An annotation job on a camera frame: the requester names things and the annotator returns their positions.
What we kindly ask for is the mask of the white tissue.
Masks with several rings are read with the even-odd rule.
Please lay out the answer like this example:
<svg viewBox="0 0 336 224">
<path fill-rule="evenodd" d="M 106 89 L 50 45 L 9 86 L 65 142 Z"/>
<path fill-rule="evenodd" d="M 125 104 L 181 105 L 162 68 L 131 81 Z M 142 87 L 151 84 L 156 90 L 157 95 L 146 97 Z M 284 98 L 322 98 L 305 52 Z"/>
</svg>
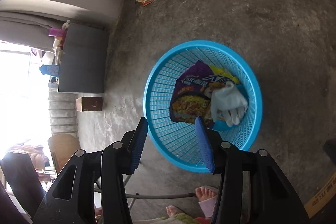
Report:
<svg viewBox="0 0 336 224">
<path fill-rule="evenodd" d="M 233 82 L 216 89 L 211 96 L 211 118 L 224 121 L 228 127 L 239 125 L 248 109 L 248 101 Z"/>
</svg>

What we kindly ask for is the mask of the purple noodle wrapper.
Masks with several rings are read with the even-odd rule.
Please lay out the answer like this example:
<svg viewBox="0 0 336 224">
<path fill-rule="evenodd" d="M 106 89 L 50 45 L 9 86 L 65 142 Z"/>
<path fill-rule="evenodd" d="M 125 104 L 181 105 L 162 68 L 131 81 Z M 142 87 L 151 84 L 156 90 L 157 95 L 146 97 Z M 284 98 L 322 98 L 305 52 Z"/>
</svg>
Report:
<svg viewBox="0 0 336 224">
<path fill-rule="evenodd" d="M 198 60 L 176 80 L 171 97 L 169 114 L 173 122 L 194 124 L 202 117 L 206 126 L 213 128 L 211 118 L 211 96 L 214 90 L 226 83 L 213 83 L 213 71 L 209 65 Z"/>
</svg>

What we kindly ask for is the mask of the yellow snack wrapper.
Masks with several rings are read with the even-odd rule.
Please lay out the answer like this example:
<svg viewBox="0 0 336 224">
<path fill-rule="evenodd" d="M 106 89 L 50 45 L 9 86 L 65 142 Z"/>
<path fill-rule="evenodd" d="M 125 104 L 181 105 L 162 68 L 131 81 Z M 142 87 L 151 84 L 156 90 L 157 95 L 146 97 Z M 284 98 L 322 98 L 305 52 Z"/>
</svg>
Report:
<svg viewBox="0 0 336 224">
<path fill-rule="evenodd" d="M 239 79 L 232 75 L 227 69 L 225 68 L 218 68 L 213 65 L 209 65 L 210 69 L 213 71 L 212 77 L 213 83 L 223 83 L 225 84 L 227 81 L 234 83 L 235 85 L 240 84 Z"/>
</svg>

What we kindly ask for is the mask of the blue plastic trash basket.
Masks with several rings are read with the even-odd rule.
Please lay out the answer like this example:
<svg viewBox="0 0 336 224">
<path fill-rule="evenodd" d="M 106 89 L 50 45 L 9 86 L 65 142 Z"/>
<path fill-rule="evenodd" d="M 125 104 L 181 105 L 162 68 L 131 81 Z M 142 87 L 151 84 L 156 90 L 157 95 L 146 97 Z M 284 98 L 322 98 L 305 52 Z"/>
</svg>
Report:
<svg viewBox="0 0 336 224">
<path fill-rule="evenodd" d="M 211 95 L 228 82 L 248 102 L 238 125 L 211 118 Z M 249 150 L 261 126 L 263 102 L 257 78 L 232 49 L 207 40 L 176 46 L 155 64 L 143 95 L 143 113 L 158 151 L 181 169 L 206 173 L 195 133 L 195 118 L 239 149 Z"/>
</svg>

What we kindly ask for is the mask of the person's foot in pink slipper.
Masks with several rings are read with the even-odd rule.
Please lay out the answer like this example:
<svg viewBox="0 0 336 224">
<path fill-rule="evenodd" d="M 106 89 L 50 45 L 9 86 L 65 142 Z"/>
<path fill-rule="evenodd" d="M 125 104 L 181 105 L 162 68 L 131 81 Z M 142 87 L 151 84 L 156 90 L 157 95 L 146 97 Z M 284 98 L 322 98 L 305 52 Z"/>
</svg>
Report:
<svg viewBox="0 0 336 224">
<path fill-rule="evenodd" d="M 217 203 L 218 189 L 212 186 L 201 186 L 196 188 L 195 195 L 205 217 L 211 218 Z"/>
</svg>

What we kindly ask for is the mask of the grey cabinet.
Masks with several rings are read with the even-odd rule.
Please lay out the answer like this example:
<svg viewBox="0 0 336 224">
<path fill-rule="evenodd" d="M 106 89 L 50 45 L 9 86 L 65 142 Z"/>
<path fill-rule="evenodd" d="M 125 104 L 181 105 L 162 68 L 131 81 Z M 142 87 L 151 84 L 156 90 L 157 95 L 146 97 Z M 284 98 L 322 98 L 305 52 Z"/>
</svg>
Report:
<svg viewBox="0 0 336 224">
<path fill-rule="evenodd" d="M 59 92 L 104 92 L 108 40 L 107 31 L 70 23 L 60 59 Z"/>
</svg>

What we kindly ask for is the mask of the purple cup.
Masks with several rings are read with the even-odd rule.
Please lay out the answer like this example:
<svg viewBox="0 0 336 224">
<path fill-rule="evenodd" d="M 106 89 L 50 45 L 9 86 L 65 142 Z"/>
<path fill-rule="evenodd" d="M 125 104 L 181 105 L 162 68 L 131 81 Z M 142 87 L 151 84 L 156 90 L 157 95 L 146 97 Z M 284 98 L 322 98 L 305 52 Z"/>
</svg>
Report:
<svg viewBox="0 0 336 224">
<path fill-rule="evenodd" d="M 50 28 L 49 36 L 50 37 L 64 37 L 66 35 L 66 30 L 57 29 L 57 28 Z"/>
</svg>

